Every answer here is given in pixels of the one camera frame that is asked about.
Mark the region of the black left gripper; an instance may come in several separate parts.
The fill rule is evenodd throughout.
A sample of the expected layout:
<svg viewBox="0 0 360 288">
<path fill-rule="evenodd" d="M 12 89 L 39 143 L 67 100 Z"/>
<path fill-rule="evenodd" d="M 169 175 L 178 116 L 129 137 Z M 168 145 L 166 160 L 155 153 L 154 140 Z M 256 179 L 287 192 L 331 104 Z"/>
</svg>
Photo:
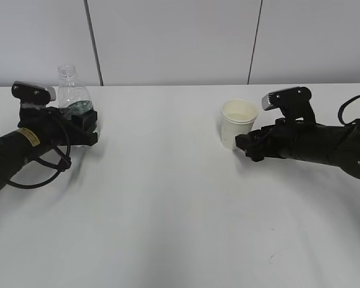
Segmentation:
<svg viewBox="0 0 360 288">
<path fill-rule="evenodd" d="M 95 110 L 82 115 L 73 115 L 71 119 L 67 119 L 60 109 L 54 107 L 40 109 L 21 107 L 17 146 L 93 146 L 98 142 L 97 119 Z"/>
</svg>

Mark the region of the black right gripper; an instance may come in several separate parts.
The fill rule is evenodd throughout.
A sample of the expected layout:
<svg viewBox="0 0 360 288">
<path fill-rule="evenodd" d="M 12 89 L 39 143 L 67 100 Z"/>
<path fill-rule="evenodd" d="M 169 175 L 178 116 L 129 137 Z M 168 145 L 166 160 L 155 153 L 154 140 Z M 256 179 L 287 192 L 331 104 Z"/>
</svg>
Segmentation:
<svg viewBox="0 0 360 288">
<path fill-rule="evenodd" d="M 292 151 L 292 145 L 298 136 L 299 124 L 300 120 L 289 122 L 286 118 L 279 118 L 274 125 L 237 135 L 236 147 L 244 151 L 245 156 L 253 162 L 260 162 L 265 158 L 300 160 L 299 155 Z"/>
</svg>

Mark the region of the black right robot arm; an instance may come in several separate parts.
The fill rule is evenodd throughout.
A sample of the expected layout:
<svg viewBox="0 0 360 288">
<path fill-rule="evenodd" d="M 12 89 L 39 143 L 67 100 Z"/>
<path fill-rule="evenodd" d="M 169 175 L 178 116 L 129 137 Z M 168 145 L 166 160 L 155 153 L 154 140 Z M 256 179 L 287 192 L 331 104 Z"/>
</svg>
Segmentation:
<svg viewBox="0 0 360 288">
<path fill-rule="evenodd" d="M 360 119 L 344 126 L 327 126 L 278 119 L 235 137 L 236 147 L 253 162 L 281 158 L 340 168 L 360 179 Z"/>
</svg>

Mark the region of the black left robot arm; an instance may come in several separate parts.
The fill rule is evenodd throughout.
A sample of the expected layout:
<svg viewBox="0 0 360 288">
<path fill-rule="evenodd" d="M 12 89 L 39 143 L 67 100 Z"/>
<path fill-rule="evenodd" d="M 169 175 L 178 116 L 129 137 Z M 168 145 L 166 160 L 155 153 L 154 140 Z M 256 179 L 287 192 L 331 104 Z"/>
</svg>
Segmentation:
<svg viewBox="0 0 360 288">
<path fill-rule="evenodd" d="M 61 109 L 20 109 L 18 129 L 0 137 L 0 190 L 6 185 L 35 189 L 55 180 L 71 167 L 72 146 L 93 146 L 98 142 L 95 132 L 98 115 L 90 110 L 66 119 Z M 44 182 L 25 185 L 11 178 L 30 162 L 56 170 Z"/>
</svg>

